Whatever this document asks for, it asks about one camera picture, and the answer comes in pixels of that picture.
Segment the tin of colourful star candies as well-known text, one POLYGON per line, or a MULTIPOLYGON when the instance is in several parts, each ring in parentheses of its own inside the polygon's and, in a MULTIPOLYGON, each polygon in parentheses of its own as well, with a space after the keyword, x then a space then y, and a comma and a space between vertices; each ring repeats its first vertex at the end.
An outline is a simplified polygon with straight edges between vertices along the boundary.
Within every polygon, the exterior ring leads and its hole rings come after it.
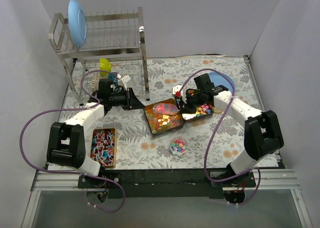
POLYGON ((201 106, 198 106, 195 113, 185 113, 184 105, 178 108, 179 113, 185 123, 192 123, 203 119, 208 119, 211 118, 214 114, 214 108, 210 104, 203 104, 201 106))

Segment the gold round jar lid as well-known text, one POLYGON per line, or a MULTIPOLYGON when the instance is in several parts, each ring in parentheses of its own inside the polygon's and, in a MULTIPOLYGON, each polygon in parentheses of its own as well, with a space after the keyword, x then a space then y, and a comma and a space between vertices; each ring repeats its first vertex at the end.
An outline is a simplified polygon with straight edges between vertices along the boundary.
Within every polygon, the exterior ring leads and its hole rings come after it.
POLYGON ((223 110, 216 108, 216 107, 213 108, 213 111, 214 111, 214 113, 217 113, 217 114, 220 114, 223 112, 223 110))

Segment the tin of gummy candies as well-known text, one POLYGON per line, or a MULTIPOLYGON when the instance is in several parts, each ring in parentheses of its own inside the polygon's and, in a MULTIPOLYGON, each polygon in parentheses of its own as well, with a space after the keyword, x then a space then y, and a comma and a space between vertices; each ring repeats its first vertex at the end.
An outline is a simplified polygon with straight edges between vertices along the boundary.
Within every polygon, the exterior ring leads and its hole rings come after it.
POLYGON ((147 118, 152 137, 156 138, 167 133, 182 129, 184 120, 179 113, 177 113, 176 115, 168 116, 163 114, 156 114, 153 112, 154 105, 158 103, 170 103, 177 106, 173 98, 145 106, 144 114, 147 118))

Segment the gold tin of candies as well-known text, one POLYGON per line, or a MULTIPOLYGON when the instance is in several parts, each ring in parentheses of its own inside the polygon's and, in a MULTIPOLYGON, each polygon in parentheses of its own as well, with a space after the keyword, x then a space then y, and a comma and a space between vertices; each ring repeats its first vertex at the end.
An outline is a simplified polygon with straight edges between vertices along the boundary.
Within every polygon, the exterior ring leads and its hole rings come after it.
POLYGON ((115 168, 117 155, 117 131, 115 128, 95 129, 92 133, 92 160, 97 161, 103 168, 115 168))

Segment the clear glass jar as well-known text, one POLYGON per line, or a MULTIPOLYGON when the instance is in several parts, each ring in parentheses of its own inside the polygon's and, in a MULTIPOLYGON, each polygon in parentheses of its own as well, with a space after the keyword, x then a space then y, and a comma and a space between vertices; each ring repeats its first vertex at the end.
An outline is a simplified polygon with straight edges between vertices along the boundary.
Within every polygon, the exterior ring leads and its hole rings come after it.
POLYGON ((188 148, 188 143, 182 137, 174 137, 170 141, 169 149, 173 155, 182 156, 186 153, 187 148, 188 148))

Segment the silver metal scoop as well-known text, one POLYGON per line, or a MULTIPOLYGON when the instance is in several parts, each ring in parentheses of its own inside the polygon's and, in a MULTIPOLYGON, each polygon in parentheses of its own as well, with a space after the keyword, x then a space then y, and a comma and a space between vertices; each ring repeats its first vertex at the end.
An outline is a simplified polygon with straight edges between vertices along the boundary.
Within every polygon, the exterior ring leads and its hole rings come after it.
POLYGON ((170 103, 158 103, 155 104, 153 107, 153 112, 156 114, 163 114, 163 115, 176 115, 179 110, 176 105, 170 103))

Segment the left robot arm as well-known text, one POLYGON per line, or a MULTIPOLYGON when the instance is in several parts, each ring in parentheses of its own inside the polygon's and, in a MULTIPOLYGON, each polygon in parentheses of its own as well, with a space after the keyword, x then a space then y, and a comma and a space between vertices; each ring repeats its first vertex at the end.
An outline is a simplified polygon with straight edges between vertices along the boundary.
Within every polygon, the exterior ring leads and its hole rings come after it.
POLYGON ((99 162, 90 158, 86 148, 85 132, 103 118, 112 107, 123 110, 143 109, 144 104, 132 88, 116 85, 112 79, 100 79, 98 90, 79 111, 67 121, 55 122, 50 128, 46 158, 49 163, 71 167, 89 174, 89 182, 96 188, 103 187, 106 175, 100 171, 99 162))

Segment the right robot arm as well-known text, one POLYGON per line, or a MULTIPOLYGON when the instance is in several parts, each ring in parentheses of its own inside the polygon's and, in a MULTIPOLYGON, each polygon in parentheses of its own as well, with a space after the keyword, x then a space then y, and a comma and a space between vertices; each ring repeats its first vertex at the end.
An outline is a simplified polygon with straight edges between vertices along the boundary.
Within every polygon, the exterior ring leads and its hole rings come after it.
POLYGON ((244 128, 244 151, 227 166, 224 176, 220 179, 208 178, 211 182, 239 186, 245 174, 255 169, 266 156, 284 146, 278 117, 272 110, 256 109, 237 98, 234 87, 229 90, 223 85, 216 86, 207 73, 194 73, 191 78, 196 90, 194 94, 185 92, 186 103, 180 110, 182 113, 192 113, 196 106, 209 103, 223 111, 218 125, 229 115, 244 128))

